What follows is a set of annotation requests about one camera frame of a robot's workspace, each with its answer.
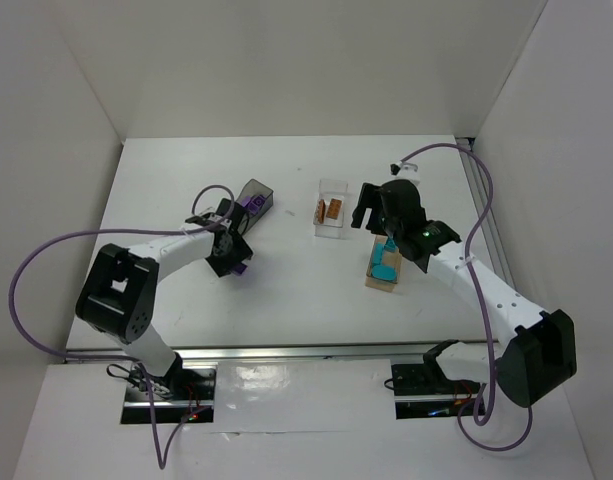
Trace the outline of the small teal lego brick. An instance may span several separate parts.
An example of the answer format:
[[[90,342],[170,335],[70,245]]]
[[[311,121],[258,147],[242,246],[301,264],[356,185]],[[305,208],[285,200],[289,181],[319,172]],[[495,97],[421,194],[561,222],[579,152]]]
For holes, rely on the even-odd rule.
[[[388,239],[385,243],[385,249],[389,252],[394,252],[397,249],[397,245],[392,239]]]

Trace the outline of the purple rounded lego brick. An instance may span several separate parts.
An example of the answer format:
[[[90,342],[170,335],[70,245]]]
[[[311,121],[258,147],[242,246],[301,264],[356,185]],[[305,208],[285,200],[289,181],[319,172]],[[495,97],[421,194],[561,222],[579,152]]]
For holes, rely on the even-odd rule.
[[[250,216],[258,215],[266,203],[266,198],[263,195],[246,196],[242,200],[242,207]]]

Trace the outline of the small orange lego brick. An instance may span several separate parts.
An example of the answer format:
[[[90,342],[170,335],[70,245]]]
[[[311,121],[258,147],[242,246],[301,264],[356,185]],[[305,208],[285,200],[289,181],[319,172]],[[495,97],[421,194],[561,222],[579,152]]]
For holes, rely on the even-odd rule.
[[[326,210],[327,205],[324,199],[319,199],[317,202],[315,214],[314,214],[314,223],[316,225],[321,225],[324,223],[326,218]]]

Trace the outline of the teal rounded lego brick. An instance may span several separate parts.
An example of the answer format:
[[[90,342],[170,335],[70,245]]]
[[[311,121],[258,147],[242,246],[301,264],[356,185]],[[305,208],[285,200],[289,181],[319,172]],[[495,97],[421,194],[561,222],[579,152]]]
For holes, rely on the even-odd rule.
[[[382,282],[395,283],[397,281],[397,270],[388,265],[372,266],[369,276],[372,279]]]

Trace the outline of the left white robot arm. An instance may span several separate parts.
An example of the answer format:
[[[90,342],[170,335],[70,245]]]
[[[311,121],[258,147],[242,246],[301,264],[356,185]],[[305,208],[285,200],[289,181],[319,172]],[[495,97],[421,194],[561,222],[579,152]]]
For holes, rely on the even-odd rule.
[[[219,278],[242,274],[253,256],[242,235],[250,218],[245,207],[224,198],[216,211],[188,218],[180,235],[130,248],[103,246],[77,300],[76,317],[141,361],[149,377],[170,394],[210,390],[212,380],[185,369],[152,325],[157,286],[199,260]]]

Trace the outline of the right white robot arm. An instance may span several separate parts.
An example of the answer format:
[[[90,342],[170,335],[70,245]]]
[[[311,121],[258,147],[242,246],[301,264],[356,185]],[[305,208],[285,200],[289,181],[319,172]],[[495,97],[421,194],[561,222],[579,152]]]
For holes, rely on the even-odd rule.
[[[409,180],[363,184],[352,227],[393,240],[399,253],[448,286],[476,312],[485,312],[493,347],[445,341],[424,356],[436,377],[486,383],[494,379],[515,405],[527,408],[575,375],[575,333],[562,310],[548,312],[522,297],[480,260],[459,235],[430,220]]]

